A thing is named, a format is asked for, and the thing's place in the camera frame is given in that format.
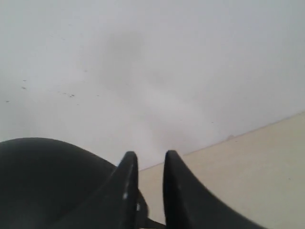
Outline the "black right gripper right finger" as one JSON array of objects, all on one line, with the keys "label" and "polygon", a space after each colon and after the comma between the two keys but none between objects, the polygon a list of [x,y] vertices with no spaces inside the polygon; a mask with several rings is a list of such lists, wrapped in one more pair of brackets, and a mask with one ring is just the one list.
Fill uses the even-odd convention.
[{"label": "black right gripper right finger", "polygon": [[163,206],[168,229],[260,229],[210,192],[174,150],[166,152]]}]

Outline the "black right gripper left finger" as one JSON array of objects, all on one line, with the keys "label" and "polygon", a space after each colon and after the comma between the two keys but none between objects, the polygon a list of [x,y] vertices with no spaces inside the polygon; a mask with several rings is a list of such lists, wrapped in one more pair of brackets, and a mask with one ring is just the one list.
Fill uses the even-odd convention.
[{"label": "black right gripper left finger", "polygon": [[127,152],[109,180],[56,229],[133,229],[138,199],[138,160]]}]

